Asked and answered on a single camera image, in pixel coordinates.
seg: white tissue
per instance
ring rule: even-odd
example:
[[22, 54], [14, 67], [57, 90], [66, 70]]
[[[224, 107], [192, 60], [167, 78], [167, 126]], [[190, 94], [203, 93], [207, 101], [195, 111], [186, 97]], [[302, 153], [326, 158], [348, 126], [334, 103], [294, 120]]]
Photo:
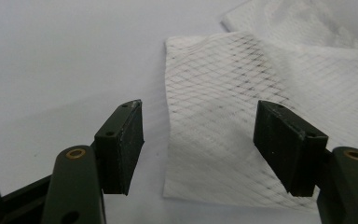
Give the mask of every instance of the white tissue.
[[[270, 12], [282, 7], [283, 1], [258, 2], [266, 3], [259, 11]], [[315, 15], [313, 9], [302, 6], [286, 8], [291, 8], [293, 18], [322, 20], [319, 16], [323, 13]], [[229, 13], [225, 25], [251, 34], [167, 40], [165, 76], [171, 137], [164, 196], [315, 212], [318, 190], [313, 198], [287, 194], [255, 148], [252, 138], [257, 101], [291, 108], [329, 135], [328, 149], [358, 148], [358, 49], [352, 49], [358, 48], [358, 41], [345, 30], [326, 30], [318, 22], [303, 27], [306, 22], [299, 21], [304, 32], [297, 34], [298, 27], [290, 23], [293, 20], [279, 22], [276, 13], [270, 15], [275, 23], [260, 20], [256, 30], [251, 23], [243, 23], [248, 20], [243, 12], [254, 10], [249, 8], [240, 7], [241, 16], [239, 9]], [[274, 32], [263, 30], [262, 22]], [[317, 31], [318, 24], [321, 36], [312, 38], [309, 34]], [[287, 38], [282, 37], [285, 29], [291, 34]]]

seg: brass insert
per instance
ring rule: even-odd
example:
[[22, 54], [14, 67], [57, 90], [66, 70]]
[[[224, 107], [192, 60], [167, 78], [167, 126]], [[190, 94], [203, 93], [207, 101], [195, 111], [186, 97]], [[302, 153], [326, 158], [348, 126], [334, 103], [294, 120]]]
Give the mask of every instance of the brass insert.
[[345, 156], [358, 161], [358, 151], [356, 150], [352, 150], [352, 149], [348, 149], [344, 151]]
[[81, 158], [85, 154], [86, 150], [84, 150], [83, 148], [75, 148], [66, 153], [66, 158], [68, 158], [69, 160], [76, 160]]

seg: white cloth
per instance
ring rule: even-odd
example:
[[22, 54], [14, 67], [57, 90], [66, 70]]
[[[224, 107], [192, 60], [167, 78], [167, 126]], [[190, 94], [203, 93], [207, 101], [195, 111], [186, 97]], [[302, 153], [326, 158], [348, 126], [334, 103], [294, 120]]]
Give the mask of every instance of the white cloth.
[[223, 24], [230, 32], [268, 40], [358, 49], [358, 39], [336, 18], [320, 0], [249, 0], [229, 12]]
[[164, 196], [316, 211], [315, 197], [285, 192], [255, 148], [256, 104], [288, 106], [330, 136], [328, 149], [358, 148], [358, 49], [351, 49], [358, 42], [330, 31], [320, 39], [296, 32], [284, 39], [275, 35], [285, 34], [283, 28], [268, 35], [241, 28], [257, 38], [240, 32], [172, 37], [166, 43], [171, 137]]

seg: diamond pattern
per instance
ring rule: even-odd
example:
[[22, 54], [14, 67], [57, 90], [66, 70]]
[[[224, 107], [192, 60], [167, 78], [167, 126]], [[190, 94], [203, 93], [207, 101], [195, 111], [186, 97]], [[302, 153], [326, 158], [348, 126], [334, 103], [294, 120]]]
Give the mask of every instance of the diamond pattern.
[[257, 101], [294, 104], [252, 35], [170, 38], [166, 87], [164, 196], [315, 211], [314, 199], [285, 192], [253, 145]]

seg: white table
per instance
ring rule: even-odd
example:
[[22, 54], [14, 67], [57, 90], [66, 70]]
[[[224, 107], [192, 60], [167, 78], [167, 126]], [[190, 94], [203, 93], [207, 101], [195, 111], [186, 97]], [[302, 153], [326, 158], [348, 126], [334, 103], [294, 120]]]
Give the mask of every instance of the white table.
[[116, 107], [144, 102], [130, 195], [105, 195], [108, 223], [320, 223], [317, 214], [162, 197], [169, 136], [164, 41], [225, 32], [244, 0], [0, 1], [0, 191], [51, 174]]

